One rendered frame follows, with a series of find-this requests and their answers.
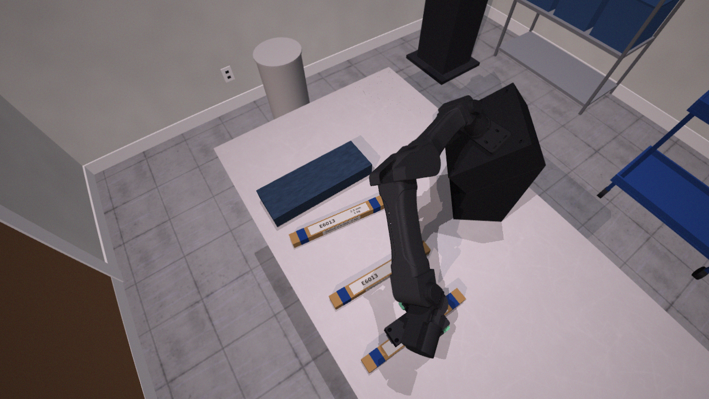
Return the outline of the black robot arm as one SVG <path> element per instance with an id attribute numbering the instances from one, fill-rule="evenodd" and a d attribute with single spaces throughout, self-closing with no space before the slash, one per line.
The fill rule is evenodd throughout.
<path id="1" fill-rule="evenodd" d="M 438 324 L 448 309 L 448 299 L 436 283 L 435 269 L 430 269 L 424 251 L 417 210 L 417 179 L 440 172 L 440 154 L 458 131 L 493 155 L 512 138 L 511 132 L 491 121 L 481 110 L 482 102 L 470 95 L 446 102 L 417 139 L 388 156 L 369 175 L 370 185 L 379 186 L 387 214 L 393 297 L 408 304 L 406 313 L 383 331 L 393 346 L 403 344 L 406 349 L 431 359 L 435 357 L 441 334 Z"/>

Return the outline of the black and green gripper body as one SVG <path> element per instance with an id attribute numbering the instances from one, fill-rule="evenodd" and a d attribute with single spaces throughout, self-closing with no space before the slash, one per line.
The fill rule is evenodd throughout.
<path id="1" fill-rule="evenodd" d="M 401 303 L 401 305 L 403 305 L 404 308 L 406 308 L 406 306 L 407 306 L 408 304 L 406 304 L 406 303 Z M 441 328 L 441 334 L 440 334 L 440 336 L 441 336 L 442 334 L 444 334 L 443 329 L 445 329 L 445 328 L 446 328 L 447 326 L 449 326 L 449 325 L 450 325 L 450 321 L 446 318 L 446 316 L 445 316 L 445 315 L 441 316 L 441 318 L 440 318 L 440 323 L 439 323 L 439 326 L 440 326 L 440 328 Z"/>

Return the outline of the tan box with white label and blue band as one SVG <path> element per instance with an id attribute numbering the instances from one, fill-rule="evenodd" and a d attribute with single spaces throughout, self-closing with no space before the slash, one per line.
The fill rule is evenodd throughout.
<path id="1" fill-rule="evenodd" d="M 369 199 L 369 201 L 365 201 L 357 206 L 330 216 L 327 219 L 316 222 L 316 224 L 289 233 L 289 237 L 294 248 L 296 248 L 304 243 L 311 242 L 315 238 L 322 237 L 326 235 L 326 233 L 330 233 L 348 224 L 352 224 L 359 219 L 379 212 L 382 209 L 384 209 L 382 197 L 377 196 Z"/>

